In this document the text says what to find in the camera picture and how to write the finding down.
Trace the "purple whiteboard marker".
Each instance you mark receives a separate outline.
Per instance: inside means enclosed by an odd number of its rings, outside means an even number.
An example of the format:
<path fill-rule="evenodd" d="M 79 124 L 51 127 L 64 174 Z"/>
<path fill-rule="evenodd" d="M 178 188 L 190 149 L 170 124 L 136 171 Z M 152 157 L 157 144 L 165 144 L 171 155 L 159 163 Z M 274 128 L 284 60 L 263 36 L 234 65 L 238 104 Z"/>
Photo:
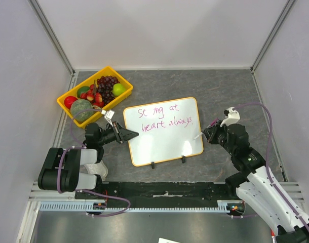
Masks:
<path fill-rule="evenodd" d="M 216 118 L 213 122 L 211 122 L 206 128 L 209 128 L 209 127 L 215 125 L 215 124 L 217 123 L 217 121 L 218 121 L 218 118 Z M 194 137 L 193 140 L 199 138 L 199 137 L 202 136 L 203 134 L 204 134 L 203 131 L 201 131 L 198 135 L 196 135 L 196 136 Z"/>

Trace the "yellow-framed whiteboard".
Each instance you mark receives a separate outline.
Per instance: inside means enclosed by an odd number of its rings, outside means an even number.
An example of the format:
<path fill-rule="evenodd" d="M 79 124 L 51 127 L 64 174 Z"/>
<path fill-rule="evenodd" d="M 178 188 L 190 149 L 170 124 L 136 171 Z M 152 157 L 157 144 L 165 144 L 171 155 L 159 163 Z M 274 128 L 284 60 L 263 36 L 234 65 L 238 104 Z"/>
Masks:
<path fill-rule="evenodd" d="M 125 126 L 139 135 L 129 143 L 136 167 L 199 155 L 204 151 L 194 97 L 128 107 Z"/>

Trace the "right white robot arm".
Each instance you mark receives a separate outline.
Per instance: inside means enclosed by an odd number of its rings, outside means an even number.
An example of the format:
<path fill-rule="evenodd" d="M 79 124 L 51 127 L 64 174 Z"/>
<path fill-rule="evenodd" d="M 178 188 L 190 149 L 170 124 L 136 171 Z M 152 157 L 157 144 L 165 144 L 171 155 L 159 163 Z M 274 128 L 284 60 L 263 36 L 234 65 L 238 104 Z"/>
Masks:
<path fill-rule="evenodd" d="M 203 129 L 210 144 L 230 154 L 238 173 L 226 179 L 225 195 L 240 198 L 270 227 L 276 242 L 309 242 L 309 215 L 276 180 L 266 161 L 250 146 L 246 128 L 216 123 Z"/>

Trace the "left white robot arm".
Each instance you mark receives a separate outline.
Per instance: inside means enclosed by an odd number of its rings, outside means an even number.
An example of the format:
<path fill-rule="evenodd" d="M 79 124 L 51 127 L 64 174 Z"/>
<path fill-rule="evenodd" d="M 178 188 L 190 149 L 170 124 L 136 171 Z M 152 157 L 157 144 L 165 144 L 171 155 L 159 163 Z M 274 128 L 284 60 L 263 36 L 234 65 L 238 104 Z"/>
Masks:
<path fill-rule="evenodd" d="M 80 172 L 81 166 L 103 164 L 103 146 L 111 142 L 122 144 L 139 136 L 114 121 L 102 129 L 97 123 L 85 127 L 85 141 L 81 147 L 67 149 L 52 147 L 49 149 L 38 176 L 37 184 L 41 190 L 53 190 L 58 193 L 74 192 L 86 189 L 92 199 L 102 197 L 104 188 L 101 175 Z"/>

